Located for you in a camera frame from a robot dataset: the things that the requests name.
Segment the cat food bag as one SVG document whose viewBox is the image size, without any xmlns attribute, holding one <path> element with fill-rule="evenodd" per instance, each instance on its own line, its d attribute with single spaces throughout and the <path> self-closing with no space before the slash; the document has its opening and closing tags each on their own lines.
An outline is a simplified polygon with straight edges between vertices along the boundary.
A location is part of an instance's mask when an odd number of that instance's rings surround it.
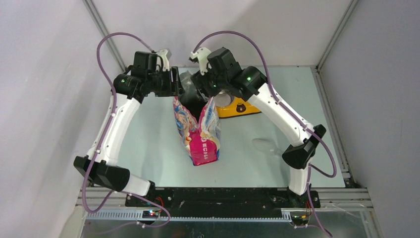
<svg viewBox="0 0 420 238">
<path fill-rule="evenodd" d="M 194 166 L 219 160 L 221 124 L 213 97 L 202 96 L 193 74 L 180 74 L 184 93 L 174 97 L 174 118 L 181 142 Z"/>
</svg>

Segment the clear plastic scoop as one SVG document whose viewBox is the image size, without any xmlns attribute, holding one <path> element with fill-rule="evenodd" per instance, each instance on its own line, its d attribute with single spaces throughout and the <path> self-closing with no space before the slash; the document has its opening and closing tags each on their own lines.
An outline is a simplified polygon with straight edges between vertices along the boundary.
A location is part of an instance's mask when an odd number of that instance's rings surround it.
<svg viewBox="0 0 420 238">
<path fill-rule="evenodd" d="M 265 139 L 259 139 L 255 138 L 252 140 L 253 146 L 260 152 L 269 155 L 269 156 L 281 156 L 283 154 L 283 150 L 277 147 L 277 145 L 270 141 Z"/>
</svg>

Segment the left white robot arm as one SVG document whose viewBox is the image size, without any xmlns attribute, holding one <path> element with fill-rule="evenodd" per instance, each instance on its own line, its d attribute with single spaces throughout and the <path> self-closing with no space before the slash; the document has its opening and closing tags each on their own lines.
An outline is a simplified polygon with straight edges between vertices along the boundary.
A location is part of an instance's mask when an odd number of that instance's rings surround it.
<svg viewBox="0 0 420 238">
<path fill-rule="evenodd" d="M 183 91 L 178 68 L 169 65 L 170 56 L 168 49 L 135 53 L 131 69 L 113 81 L 115 91 L 93 146 L 86 156 L 77 156 L 74 160 L 74 167 L 87 176 L 89 182 L 136 194 L 138 201 L 147 207 L 156 202 L 157 194 L 152 190 L 155 184 L 119 167 L 118 155 L 129 124 L 148 94 L 173 97 Z"/>
</svg>

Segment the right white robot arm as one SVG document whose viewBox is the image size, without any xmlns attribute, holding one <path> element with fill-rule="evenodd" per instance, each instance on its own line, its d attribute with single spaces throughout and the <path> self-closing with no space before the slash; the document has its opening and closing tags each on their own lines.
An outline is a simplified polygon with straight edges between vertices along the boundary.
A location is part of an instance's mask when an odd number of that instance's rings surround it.
<svg viewBox="0 0 420 238">
<path fill-rule="evenodd" d="M 282 154 L 289 166 L 288 201 L 294 207 L 307 200 L 309 163 L 326 129 L 301 117 L 276 92 L 267 77 L 256 67 L 242 69 L 230 50 L 214 52 L 202 47 L 190 53 L 189 60 L 199 65 L 193 83 L 203 99 L 214 99 L 218 107 L 230 106 L 240 98 L 265 114 L 286 136 L 290 145 Z"/>
</svg>

